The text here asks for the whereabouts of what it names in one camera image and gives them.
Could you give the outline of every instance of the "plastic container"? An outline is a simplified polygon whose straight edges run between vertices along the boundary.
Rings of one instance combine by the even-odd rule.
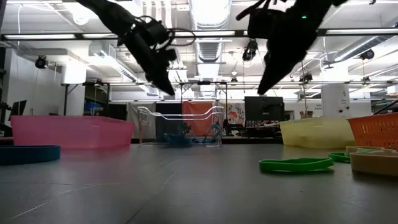
[[[137,109],[140,144],[172,147],[221,145],[224,120],[222,106],[214,106],[203,114],[160,114],[150,112],[144,106]]]
[[[308,118],[280,123],[284,144],[310,148],[339,149],[355,146],[344,118]]]
[[[350,153],[351,168],[358,172],[398,177],[398,152],[383,149],[369,153]]]
[[[101,116],[12,116],[14,144],[94,149],[127,146],[134,124]]]
[[[398,113],[349,119],[357,146],[398,150]]]

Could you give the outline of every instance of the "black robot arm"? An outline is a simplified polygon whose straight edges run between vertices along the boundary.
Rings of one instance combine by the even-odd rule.
[[[160,21],[146,22],[117,3],[107,0],[76,0],[93,11],[101,22],[124,44],[146,73],[146,78],[160,90],[174,95],[167,71],[170,61],[177,58],[174,49],[167,49],[174,39],[174,31],[166,29]],[[167,42],[156,49],[158,44]]]
[[[271,0],[259,0],[238,16],[250,14],[248,36],[267,39],[266,69],[258,88],[263,95],[302,61],[317,38],[317,29],[329,8],[347,0],[296,0],[286,12],[268,9]]]

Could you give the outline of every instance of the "ductwork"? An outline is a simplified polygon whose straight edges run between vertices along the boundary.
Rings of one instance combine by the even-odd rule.
[[[189,5],[193,30],[228,28],[232,0],[189,0]],[[195,48],[202,62],[216,62],[222,53],[223,44],[196,43]]]
[[[116,49],[111,45],[108,45],[108,49],[106,49],[106,47],[104,47],[101,42],[92,42],[88,46],[88,50],[89,55],[95,55],[98,57],[101,57],[100,55],[102,55],[101,58],[106,60],[105,62],[108,63],[108,65],[112,66],[115,71],[117,71],[120,75],[128,78],[128,80],[130,80],[131,82],[145,82],[145,80],[138,79],[138,76],[133,71],[128,69],[127,65],[125,65],[123,62],[116,58]],[[159,96],[160,94],[158,89],[155,89],[151,86],[140,85],[140,88],[143,89],[147,93],[147,95],[150,96]]]
[[[225,30],[228,29],[231,15],[232,0],[189,0],[191,25],[193,30]],[[199,63],[220,62],[223,44],[218,39],[213,39],[214,43],[195,43],[197,60]],[[198,73],[201,78],[216,79],[220,65],[218,64],[199,64]],[[201,86],[203,96],[214,96],[212,91]]]
[[[396,22],[393,28],[398,27],[398,22]],[[393,35],[379,35],[375,37],[363,37],[356,41],[355,43],[351,44],[347,48],[340,50],[333,56],[333,61],[331,63],[343,62],[348,60],[352,57],[355,57],[372,47],[375,47],[389,39],[391,39]]]
[[[172,24],[172,3],[171,0],[164,0],[164,11],[165,11],[165,26],[167,28],[173,28]],[[175,54],[177,55],[177,59],[172,62],[173,68],[182,68],[184,64],[182,63],[180,51],[175,49]]]

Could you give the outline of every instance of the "ceiling light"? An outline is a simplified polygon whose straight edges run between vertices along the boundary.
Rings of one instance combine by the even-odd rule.
[[[7,40],[47,40],[47,39],[76,39],[73,34],[11,34],[4,35]]]
[[[206,36],[220,36],[220,37],[225,37],[225,36],[234,36],[235,35],[235,31],[230,31],[230,30],[217,30],[217,31],[194,31],[193,32],[196,36],[202,36],[202,37],[206,37]],[[185,31],[180,31],[180,32],[176,32],[175,33],[176,37],[192,37],[192,33],[191,32],[185,32]]]
[[[232,43],[232,40],[195,40],[196,43]]]
[[[379,28],[379,29],[330,29],[326,35],[381,35],[398,34],[397,28]]]
[[[77,16],[76,14],[73,15],[73,21],[79,26],[87,24],[89,20],[90,20],[89,18],[84,16]]]
[[[116,34],[83,34],[87,39],[115,39],[118,38]]]

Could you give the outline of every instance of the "security camera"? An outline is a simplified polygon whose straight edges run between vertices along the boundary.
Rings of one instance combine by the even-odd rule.
[[[370,60],[370,59],[374,58],[374,51],[373,51],[372,49],[367,50],[367,51],[361,53],[361,54],[359,55],[359,57],[360,57],[360,59],[362,59],[362,60],[365,60],[365,59]]]
[[[245,62],[250,62],[256,56],[256,51],[259,49],[257,41],[255,39],[250,39],[246,48],[244,49],[242,59]]]
[[[47,61],[47,56],[41,55],[38,57],[35,63],[36,68],[46,69],[49,67],[49,62]]]

